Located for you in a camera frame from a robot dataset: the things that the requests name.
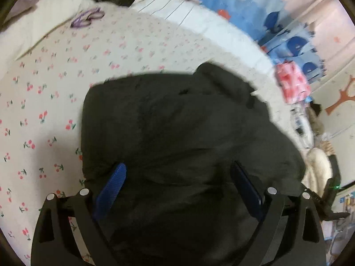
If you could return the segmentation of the black puffer jacket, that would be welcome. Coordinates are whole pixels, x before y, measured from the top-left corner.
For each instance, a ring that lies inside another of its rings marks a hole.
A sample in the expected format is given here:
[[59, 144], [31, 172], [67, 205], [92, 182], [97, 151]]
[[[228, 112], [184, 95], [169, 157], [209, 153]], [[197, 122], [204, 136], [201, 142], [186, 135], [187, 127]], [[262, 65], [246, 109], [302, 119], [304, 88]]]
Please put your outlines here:
[[258, 224], [230, 169], [298, 195], [305, 164], [241, 78], [204, 63], [193, 74], [143, 74], [93, 86], [84, 100], [85, 185], [126, 178], [101, 229], [119, 265], [231, 265]]

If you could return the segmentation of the purple folded garment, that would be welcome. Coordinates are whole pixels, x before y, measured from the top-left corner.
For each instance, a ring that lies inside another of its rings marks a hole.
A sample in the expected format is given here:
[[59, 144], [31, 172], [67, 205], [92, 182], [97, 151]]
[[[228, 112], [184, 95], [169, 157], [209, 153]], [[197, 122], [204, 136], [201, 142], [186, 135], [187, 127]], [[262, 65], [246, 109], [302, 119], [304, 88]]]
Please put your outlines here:
[[105, 12], [100, 7], [93, 8], [82, 12], [78, 17], [74, 18], [70, 27], [79, 29], [90, 26], [93, 20], [99, 20], [105, 16]]

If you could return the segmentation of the white folded garment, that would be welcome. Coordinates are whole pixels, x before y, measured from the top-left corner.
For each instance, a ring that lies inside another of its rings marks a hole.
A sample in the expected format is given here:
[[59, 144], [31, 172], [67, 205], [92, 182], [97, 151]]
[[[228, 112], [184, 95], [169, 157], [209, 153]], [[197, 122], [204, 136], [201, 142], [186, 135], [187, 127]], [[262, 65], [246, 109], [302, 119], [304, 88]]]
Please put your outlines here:
[[95, 4], [94, 0], [39, 0], [1, 26], [1, 76], [43, 37]]

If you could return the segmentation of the blue whale print curtain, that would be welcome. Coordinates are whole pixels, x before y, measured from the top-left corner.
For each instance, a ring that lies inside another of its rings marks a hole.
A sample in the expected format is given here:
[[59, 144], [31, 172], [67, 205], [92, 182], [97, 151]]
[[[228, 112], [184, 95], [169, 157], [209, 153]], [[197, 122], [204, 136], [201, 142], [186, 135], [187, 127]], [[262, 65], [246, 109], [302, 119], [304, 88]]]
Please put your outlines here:
[[309, 83], [323, 77], [325, 61], [312, 43], [308, 22], [292, 18], [286, 0], [190, 0], [249, 35], [275, 64], [295, 62]]

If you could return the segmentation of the white pillow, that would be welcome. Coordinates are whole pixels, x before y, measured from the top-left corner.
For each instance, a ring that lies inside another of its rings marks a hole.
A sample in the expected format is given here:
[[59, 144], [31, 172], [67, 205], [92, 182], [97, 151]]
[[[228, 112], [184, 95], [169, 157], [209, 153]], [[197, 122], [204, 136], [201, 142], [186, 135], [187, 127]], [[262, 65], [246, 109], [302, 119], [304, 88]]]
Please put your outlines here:
[[136, 0], [133, 10], [162, 18], [210, 39], [249, 68], [273, 74], [271, 59], [246, 33], [211, 10], [186, 0]]

